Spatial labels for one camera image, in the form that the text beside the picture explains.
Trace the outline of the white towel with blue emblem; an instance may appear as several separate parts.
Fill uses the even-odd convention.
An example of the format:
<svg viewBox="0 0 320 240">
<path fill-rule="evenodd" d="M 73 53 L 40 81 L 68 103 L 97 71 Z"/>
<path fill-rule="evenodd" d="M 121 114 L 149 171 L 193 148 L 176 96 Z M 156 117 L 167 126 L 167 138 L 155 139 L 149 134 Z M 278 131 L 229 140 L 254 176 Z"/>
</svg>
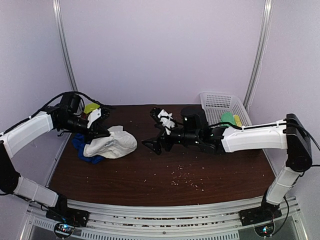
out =
<svg viewBox="0 0 320 240">
<path fill-rule="evenodd" d="M 112 126 L 108 129 L 110 136 L 93 139 L 84 146 L 85 157 L 101 156 L 106 159 L 122 158 L 137 149 L 138 142 L 122 125 Z"/>
</svg>

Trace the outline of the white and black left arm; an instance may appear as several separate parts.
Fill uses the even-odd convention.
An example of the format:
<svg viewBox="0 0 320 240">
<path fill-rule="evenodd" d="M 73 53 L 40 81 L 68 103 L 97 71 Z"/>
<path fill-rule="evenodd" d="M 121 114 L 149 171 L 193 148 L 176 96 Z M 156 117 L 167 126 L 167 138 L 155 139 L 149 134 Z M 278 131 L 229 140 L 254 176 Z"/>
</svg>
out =
<svg viewBox="0 0 320 240">
<path fill-rule="evenodd" d="M 110 136 L 102 122 L 113 106 L 103 104 L 79 91 L 62 92 L 29 117 L 0 134 L 1 195 L 15 195 L 45 206 L 61 222 L 72 218 L 68 199 L 43 185 L 23 177 L 12 158 L 38 137 L 52 130 L 84 135 L 88 141 Z"/>
</svg>

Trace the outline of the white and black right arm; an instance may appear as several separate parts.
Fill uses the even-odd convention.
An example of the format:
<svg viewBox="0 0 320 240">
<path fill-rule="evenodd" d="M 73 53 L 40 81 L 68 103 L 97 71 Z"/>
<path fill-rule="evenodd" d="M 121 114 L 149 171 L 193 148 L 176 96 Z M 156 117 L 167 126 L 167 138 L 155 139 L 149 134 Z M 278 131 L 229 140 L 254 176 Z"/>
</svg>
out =
<svg viewBox="0 0 320 240">
<path fill-rule="evenodd" d="M 286 150 L 287 159 L 282 170 L 263 195 L 261 205 L 255 209 L 259 220 L 266 221 L 274 215 L 287 192 L 299 176 L 313 165 L 311 136 L 295 114 L 287 114 L 276 122 L 236 126 L 230 122 L 210 125 L 205 111 L 187 106 L 180 112 L 182 122 L 174 120 L 171 113 L 155 107 L 150 116 L 160 130 L 156 137 L 142 144 L 157 155 L 169 152 L 174 145 L 196 146 L 202 152 L 220 155 L 244 150 Z"/>
</svg>

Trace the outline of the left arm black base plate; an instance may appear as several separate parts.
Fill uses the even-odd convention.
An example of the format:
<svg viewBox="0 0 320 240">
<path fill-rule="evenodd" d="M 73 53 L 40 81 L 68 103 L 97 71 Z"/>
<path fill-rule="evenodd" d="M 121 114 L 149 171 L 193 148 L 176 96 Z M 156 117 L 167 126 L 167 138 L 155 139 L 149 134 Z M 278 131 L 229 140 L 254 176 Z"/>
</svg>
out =
<svg viewBox="0 0 320 240">
<path fill-rule="evenodd" d="M 74 227 L 86 227 L 89 216 L 90 213 L 88 211 L 75 208 L 67 208 L 64 212 L 49 208 L 45 214 L 45 217 L 48 219 L 66 223 Z"/>
</svg>

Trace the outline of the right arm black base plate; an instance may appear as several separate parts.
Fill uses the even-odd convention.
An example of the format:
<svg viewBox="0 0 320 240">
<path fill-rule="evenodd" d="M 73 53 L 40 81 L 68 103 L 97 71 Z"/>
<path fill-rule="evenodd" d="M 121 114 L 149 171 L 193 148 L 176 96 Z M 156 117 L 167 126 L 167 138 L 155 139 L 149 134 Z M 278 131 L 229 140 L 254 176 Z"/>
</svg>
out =
<svg viewBox="0 0 320 240">
<path fill-rule="evenodd" d="M 243 227 L 260 224 L 263 222 L 270 222 L 275 218 L 282 216 L 282 212 L 279 209 L 272 212 L 271 210 L 262 209 L 261 207 L 244 209 L 239 211 L 238 214 Z"/>
</svg>

